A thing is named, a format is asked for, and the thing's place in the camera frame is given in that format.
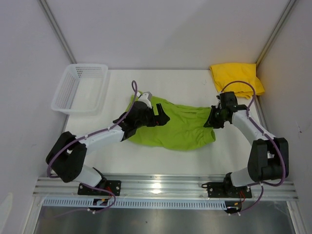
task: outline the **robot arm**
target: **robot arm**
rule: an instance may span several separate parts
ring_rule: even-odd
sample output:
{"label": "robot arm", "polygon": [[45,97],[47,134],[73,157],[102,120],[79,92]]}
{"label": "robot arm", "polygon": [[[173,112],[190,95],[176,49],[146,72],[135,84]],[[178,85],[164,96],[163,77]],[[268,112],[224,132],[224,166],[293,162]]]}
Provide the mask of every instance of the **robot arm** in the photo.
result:
{"label": "robot arm", "polygon": [[52,163],[51,168],[65,183],[78,181],[92,187],[99,186],[105,178],[97,169],[84,165],[84,159],[87,154],[105,145],[130,138],[136,133],[137,128],[142,126],[162,126],[170,120],[162,109],[161,104],[156,105],[158,115],[154,114],[151,98],[152,94],[150,92],[140,95],[138,101],[134,102],[132,109],[123,121],[120,122],[125,113],[113,121],[111,126],[120,122],[113,129],[107,128],[106,131],[94,132],[83,136],[75,136],[70,132],[61,134],[46,158],[47,164],[68,143],[81,138],[66,151],[63,151]]}
{"label": "robot arm", "polygon": [[240,171],[228,173],[224,184],[227,184],[227,187],[242,187],[255,182],[282,178],[283,168],[269,138],[274,140],[281,152],[287,177],[289,173],[287,141],[284,138],[276,138],[256,124],[247,113],[247,106],[238,105],[234,92],[221,93],[217,98],[219,103],[212,106],[204,127],[223,128],[224,122],[228,121],[237,127],[252,145],[248,166]]}

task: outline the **laundry basket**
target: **laundry basket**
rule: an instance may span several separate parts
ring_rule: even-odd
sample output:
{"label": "laundry basket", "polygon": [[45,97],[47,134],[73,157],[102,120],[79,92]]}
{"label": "laundry basket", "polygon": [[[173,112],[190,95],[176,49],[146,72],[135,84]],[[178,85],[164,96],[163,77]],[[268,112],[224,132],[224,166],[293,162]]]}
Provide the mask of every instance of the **laundry basket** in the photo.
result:
{"label": "laundry basket", "polygon": [[65,114],[98,114],[108,86],[108,67],[103,64],[71,64],[66,67],[51,108]]}

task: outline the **table surface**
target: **table surface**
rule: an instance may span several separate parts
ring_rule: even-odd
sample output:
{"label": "table surface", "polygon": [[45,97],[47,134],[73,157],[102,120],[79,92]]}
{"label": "table surface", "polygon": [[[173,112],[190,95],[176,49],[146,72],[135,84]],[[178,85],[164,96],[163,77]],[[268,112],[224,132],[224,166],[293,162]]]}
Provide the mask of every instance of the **table surface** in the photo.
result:
{"label": "table surface", "polygon": [[[120,116],[133,94],[131,81],[141,91],[175,104],[211,106],[217,103],[212,76],[208,70],[110,70],[103,110],[96,116],[70,115],[66,131],[82,135],[107,127]],[[78,89],[77,95],[84,95]],[[250,100],[238,98],[239,104]],[[259,122],[254,104],[253,118]],[[172,151],[161,147],[134,144],[127,140],[107,145],[87,155],[85,164],[105,174],[219,175],[247,166],[251,145],[229,123],[215,130],[216,141],[192,151]]]}

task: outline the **folded yellow cloth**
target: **folded yellow cloth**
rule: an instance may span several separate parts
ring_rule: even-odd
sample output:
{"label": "folded yellow cloth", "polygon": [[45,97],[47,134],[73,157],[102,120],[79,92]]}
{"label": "folded yellow cloth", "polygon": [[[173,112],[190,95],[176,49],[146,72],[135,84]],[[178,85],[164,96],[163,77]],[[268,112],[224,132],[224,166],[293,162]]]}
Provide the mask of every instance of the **folded yellow cloth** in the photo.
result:
{"label": "folded yellow cloth", "polygon": [[[218,92],[228,83],[235,80],[242,80],[251,84],[257,95],[264,93],[262,83],[255,75],[255,64],[223,63],[210,66],[210,70],[213,75],[215,88]],[[238,97],[251,98],[253,96],[252,89],[243,83],[231,84],[224,91],[233,91]]]}

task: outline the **folded green cloth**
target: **folded green cloth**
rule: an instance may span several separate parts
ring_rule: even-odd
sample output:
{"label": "folded green cloth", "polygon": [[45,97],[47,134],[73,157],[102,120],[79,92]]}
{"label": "folded green cloth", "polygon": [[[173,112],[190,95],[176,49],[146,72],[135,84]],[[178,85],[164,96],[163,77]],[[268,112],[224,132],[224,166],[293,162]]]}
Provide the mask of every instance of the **folded green cloth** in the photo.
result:
{"label": "folded green cloth", "polygon": [[164,126],[143,126],[137,129],[129,141],[183,151],[194,150],[215,141],[213,128],[203,127],[208,119],[210,107],[175,105],[155,96],[152,96],[151,103],[156,115],[156,104],[160,103],[170,121]]}

